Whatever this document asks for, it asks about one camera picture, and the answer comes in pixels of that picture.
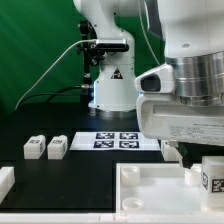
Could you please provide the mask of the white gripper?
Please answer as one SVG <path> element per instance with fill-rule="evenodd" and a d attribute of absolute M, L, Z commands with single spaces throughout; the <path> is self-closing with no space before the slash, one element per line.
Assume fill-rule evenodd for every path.
<path fill-rule="evenodd" d="M 224 146 L 223 75 L 163 64 L 135 79 L 138 125 L 147 138 Z M 193 166 L 183 143 L 180 165 Z"/>

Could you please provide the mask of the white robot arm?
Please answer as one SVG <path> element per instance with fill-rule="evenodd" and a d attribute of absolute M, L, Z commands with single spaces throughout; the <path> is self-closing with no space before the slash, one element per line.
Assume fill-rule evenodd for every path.
<path fill-rule="evenodd" d="M 137 114 L 147 138 L 224 146 L 224 0 L 143 0 L 149 30 L 165 41 L 165 63 L 134 75 L 134 39 L 114 17 L 136 0 L 73 0 L 103 54 L 90 111 Z"/>

